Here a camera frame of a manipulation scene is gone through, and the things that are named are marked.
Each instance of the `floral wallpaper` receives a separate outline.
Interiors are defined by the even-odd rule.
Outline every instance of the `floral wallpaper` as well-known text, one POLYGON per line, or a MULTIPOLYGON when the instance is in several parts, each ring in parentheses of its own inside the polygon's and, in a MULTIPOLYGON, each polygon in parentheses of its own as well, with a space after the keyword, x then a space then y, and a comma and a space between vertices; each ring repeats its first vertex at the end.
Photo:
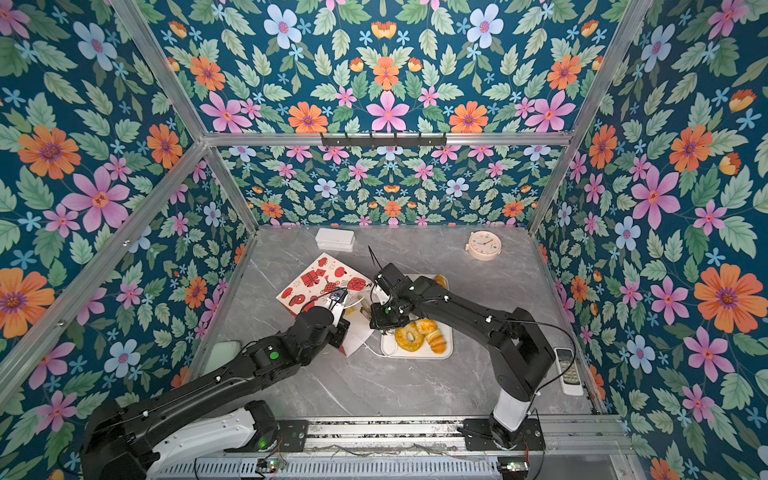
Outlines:
POLYGON ((768 475, 766 14, 652 8, 536 232, 654 480, 768 475))
MULTIPOLYGON (((246 242, 201 161, 5 406, 0 478, 77 478, 94 409, 181 385, 246 242)), ((0 270, 6 282, 21 275, 0 270)))
POLYGON ((0 359, 189 144, 111 8, 91 4, 0 1, 0 359))
POLYGON ((298 145, 221 153, 262 224, 524 227, 560 150, 475 145, 363 152, 298 145))
POLYGON ((171 1, 152 27, 210 131, 545 132, 571 127, 626 4, 171 1))

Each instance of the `gray marble table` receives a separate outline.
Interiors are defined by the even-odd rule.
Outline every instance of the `gray marble table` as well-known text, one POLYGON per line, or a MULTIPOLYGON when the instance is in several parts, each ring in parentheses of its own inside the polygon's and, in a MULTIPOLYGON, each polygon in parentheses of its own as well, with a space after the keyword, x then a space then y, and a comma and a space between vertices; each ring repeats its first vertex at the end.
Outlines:
MULTIPOLYGON (((536 260, 536 252, 521 228, 498 228, 502 254, 497 260, 472 259, 464 245, 471 227, 363 228, 356 230, 355 250, 328 252, 350 267, 373 276, 367 246, 379 261, 390 261, 403 273, 441 273, 451 291, 498 310, 527 309, 538 322, 559 324, 557 310, 536 260)), ((306 265, 321 253, 316 228, 264 228, 234 304, 223 320, 217 340, 253 339, 285 330, 293 317, 275 300, 306 265)), ((543 328, 553 347, 571 345, 565 335, 543 328)), ((379 333, 367 343, 379 351, 379 333)), ((254 396, 238 399, 221 411, 264 399, 278 417, 371 415, 484 415, 498 398, 488 350, 454 330, 453 354, 447 359, 387 359, 360 348, 345 357, 333 347, 295 376, 254 396)), ((555 367, 549 377, 556 375, 555 367)), ((566 396, 553 382, 536 399, 540 413, 591 412, 586 396, 566 396)))

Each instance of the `metal beam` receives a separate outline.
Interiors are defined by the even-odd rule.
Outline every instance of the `metal beam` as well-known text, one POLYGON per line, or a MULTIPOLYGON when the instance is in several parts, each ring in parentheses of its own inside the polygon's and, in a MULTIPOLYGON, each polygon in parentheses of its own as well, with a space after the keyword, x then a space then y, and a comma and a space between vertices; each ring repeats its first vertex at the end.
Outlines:
POLYGON ((224 165, 221 153, 219 153, 217 148, 209 147, 208 152, 205 154, 205 160, 208 162, 208 166, 213 171, 216 179, 219 180, 219 185, 221 185, 221 190, 225 193, 225 197, 230 199, 232 207, 240 215, 246 230, 251 235, 254 235, 259 226, 256 223, 256 219, 253 218, 250 208, 248 208, 243 192, 235 183, 235 179, 227 169, 227 166, 224 165))
POLYGON ((532 233, 535 234, 538 226, 541 225, 544 215, 549 210, 560 185, 563 183, 565 175, 568 173, 568 165, 576 157, 578 149, 581 147, 581 143, 587 134, 587 130, 589 130, 594 116, 598 112, 600 103, 608 92, 608 88, 611 86, 611 82, 614 80, 632 40, 637 34, 637 30, 643 24, 643 18, 645 18, 651 2, 652 0, 630 0, 629 5, 624 10, 624 16, 619 21, 614 37, 611 39, 611 43, 605 52, 603 66, 595 76, 592 87, 589 89, 584 103, 581 104, 581 109, 579 109, 576 121, 574 122, 574 129, 571 132, 573 134, 573 141, 560 155, 560 160, 554 167, 547 186, 541 193, 538 207, 536 208, 536 216, 528 226, 532 233))
POLYGON ((221 327, 224 324, 224 320, 227 319, 227 314, 232 307, 232 302, 235 300, 237 289, 240 286, 240 282, 243 280, 243 274, 248 269, 250 258, 256 249, 256 244, 256 235, 251 235, 248 243, 245 246, 245 252, 243 252, 243 256, 240 258, 240 263, 238 263, 235 267, 234 275, 230 280, 230 285, 227 287, 227 291, 224 292, 224 295, 221 297, 219 307, 216 309, 216 315, 210 319, 208 331, 206 332, 203 341, 197 347, 194 359, 190 364, 189 374, 187 375, 188 382, 204 374, 205 365, 208 364, 210 353, 219 338, 219 332, 221 331, 221 327))
POLYGON ((135 0, 112 0, 112 7, 123 22, 125 29, 133 39, 144 61, 149 65, 157 84, 163 89, 165 96, 174 106, 176 113, 184 123, 193 141, 201 141, 207 130, 192 105, 192 100, 181 86, 176 73, 170 69, 168 58, 157 42, 149 24, 141 14, 135 0))
POLYGON ((40 363, 40 359, 56 345, 69 323, 88 304, 94 289, 104 283, 128 252, 131 243, 141 237, 141 232, 168 202, 171 194, 192 173, 204 152, 205 146, 197 142, 181 156, 144 202, 112 234, 104 247, 3 359, 0 363, 0 410, 15 395, 40 363))
MULTIPOLYGON (((404 133, 397 134, 397 138, 407 138, 409 140, 418 138, 419 134, 404 133)), ((344 141, 344 134, 324 135, 325 139, 339 139, 344 141)), ((394 134, 350 134, 349 138, 355 140, 365 140, 373 137, 379 139, 395 140, 394 134)), ((535 132, 521 132, 514 134, 446 134, 445 139, 448 145, 549 145, 552 147, 563 147, 571 143, 573 135, 569 132, 548 132, 537 134, 535 132)), ((259 134, 255 132, 245 132, 242 134, 206 134, 206 145, 209 147, 238 147, 247 145, 249 147, 259 146, 286 146, 286 145, 309 145, 310 147, 323 146, 323 137, 319 134, 259 134)))

